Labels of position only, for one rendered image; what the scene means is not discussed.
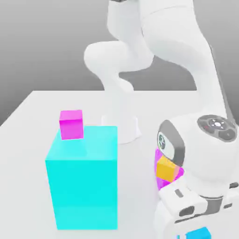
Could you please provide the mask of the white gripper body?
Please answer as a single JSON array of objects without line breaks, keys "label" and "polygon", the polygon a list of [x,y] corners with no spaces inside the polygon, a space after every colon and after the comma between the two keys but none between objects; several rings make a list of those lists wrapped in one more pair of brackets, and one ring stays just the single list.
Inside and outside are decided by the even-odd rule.
[{"label": "white gripper body", "polygon": [[176,239],[177,235],[185,235],[202,227],[207,227],[211,239],[239,239],[239,205],[175,224],[169,211],[159,202],[155,211],[154,227],[156,239]]}]

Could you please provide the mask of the small blue cube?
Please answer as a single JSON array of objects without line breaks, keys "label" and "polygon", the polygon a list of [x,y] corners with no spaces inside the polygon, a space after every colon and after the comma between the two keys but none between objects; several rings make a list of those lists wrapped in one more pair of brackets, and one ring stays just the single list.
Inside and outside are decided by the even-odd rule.
[{"label": "small blue cube", "polygon": [[185,235],[177,235],[176,239],[211,239],[211,233],[207,227],[202,227],[190,232]]}]

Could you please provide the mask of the small orange cube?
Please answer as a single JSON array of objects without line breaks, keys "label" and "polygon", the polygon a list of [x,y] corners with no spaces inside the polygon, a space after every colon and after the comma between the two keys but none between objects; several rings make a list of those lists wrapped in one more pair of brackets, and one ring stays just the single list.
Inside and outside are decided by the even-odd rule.
[{"label": "small orange cube", "polygon": [[162,156],[156,164],[156,176],[168,182],[173,182],[178,173],[178,167],[167,157]]}]

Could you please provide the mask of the small magenta cube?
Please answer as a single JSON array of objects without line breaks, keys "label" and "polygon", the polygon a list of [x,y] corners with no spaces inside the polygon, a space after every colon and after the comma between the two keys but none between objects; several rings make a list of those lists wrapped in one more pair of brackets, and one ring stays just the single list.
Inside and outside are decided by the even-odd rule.
[{"label": "small magenta cube", "polygon": [[82,139],[84,137],[82,110],[61,111],[59,124],[62,140]]}]

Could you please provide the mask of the large magenta box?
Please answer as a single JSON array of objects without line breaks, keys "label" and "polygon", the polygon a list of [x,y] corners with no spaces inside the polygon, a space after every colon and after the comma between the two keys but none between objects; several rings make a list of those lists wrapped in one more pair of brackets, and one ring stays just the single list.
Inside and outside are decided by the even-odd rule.
[{"label": "large magenta box", "polygon": [[[155,162],[154,162],[154,171],[155,171],[155,175],[156,175],[156,164],[158,162],[158,160],[163,156],[162,152],[160,151],[160,149],[157,147],[156,150],[155,150]],[[179,167],[178,166],[178,173],[174,179],[177,180],[178,178],[180,178],[182,175],[184,174],[184,170],[182,167]],[[158,190],[160,190],[161,188],[171,184],[171,182],[168,182],[166,180],[163,180],[163,179],[160,179],[158,178],[157,176],[156,177],[156,182],[157,182],[157,187],[158,187]]]}]

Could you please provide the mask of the large cyan box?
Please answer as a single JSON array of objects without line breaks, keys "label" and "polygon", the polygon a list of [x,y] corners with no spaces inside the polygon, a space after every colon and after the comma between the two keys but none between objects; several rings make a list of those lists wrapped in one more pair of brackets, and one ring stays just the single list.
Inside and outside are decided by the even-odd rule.
[{"label": "large cyan box", "polygon": [[57,229],[118,228],[116,127],[85,126],[78,140],[57,132],[45,164]]}]

